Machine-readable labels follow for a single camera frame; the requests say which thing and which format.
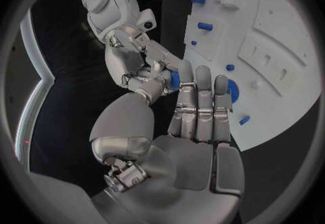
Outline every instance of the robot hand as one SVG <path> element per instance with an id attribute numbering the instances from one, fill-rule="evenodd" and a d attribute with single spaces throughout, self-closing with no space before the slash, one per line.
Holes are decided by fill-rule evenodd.
<path id="1" fill-rule="evenodd" d="M 106 65 L 117 85 L 144 95 L 149 104 L 175 90 L 172 72 L 180 60 L 146 34 L 156 27 L 151 9 L 140 12 L 137 0 L 82 3 L 92 31 L 106 45 Z"/>
<path id="2" fill-rule="evenodd" d="M 232 111 L 232 102 L 226 92 L 227 77 L 219 75 L 215 78 L 212 97 L 211 72 L 208 67 L 200 66 L 196 69 L 197 85 L 188 61 L 180 63 L 179 75 L 180 90 L 168 134 L 196 142 L 229 143 L 228 110 Z"/>

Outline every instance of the white pegboard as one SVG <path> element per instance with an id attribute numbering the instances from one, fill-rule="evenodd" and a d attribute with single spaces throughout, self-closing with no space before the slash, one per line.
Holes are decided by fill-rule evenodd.
<path id="1" fill-rule="evenodd" d="M 319 97 L 317 50 L 307 21 L 295 0 L 193 3 L 184 58 L 194 70 L 205 64 L 213 78 L 225 74 L 237 83 L 240 94 L 230 125 L 242 151 L 291 127 Z M 219 24 L 219 31 L 203 36 L 198 22 Z M 233 64 L 235 70 L 227 71 L 227 64 Z M 250 120 L 240 125 L 245 116 Z"/>

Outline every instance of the curved light strip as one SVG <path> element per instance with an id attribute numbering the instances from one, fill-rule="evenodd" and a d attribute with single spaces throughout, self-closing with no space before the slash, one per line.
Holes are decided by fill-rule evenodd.
<path id="1" fill-rule="evenodd" d="M 47 66 L 34 34 L 31 12 L 28 10 L 21 22 L 21 34 L 31 63 L 41 77 L 30 95 L 20 117 L 16 132 L 15 153 L 26 171 L 29 171 L 30 144 L 34 126 L 45 98 L 54 84 L 54 76 Z"/>

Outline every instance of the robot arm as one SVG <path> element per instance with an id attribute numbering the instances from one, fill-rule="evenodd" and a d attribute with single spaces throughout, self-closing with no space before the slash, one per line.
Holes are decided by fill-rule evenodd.
<path id="1" fill-rule="evenodd" d="M 137 0 L 82 4 L 92 31 L 106 45 L 106 65 L 117 85 L 144 95 L 148 104 L 174 91 L 171 72 L 178 70 L 180 60 L 146 34 L 157 26 L 151 9 L 140 11 Z"/>

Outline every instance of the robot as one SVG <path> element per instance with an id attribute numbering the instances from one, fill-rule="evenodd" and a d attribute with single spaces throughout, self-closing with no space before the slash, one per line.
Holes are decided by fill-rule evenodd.
<path id="1" fill-rule="evenodd" d="M 82 0 L 115 83 L 131 93 L 110 104 L 90 134 L 93 154 L 108 166 L 108 187 L 93 198 L 113 223 L 224 223 L 244 193 L 244 170 L 230 146 L 228 79 L 212 87 L 208 67 L 171 54 L 146 34 L 157 24 L 137 0 Z M 150 106 L 179 90 L 165 136 L 153 140 Z M 190 210 L 191 214 L 181 214 Z"/>

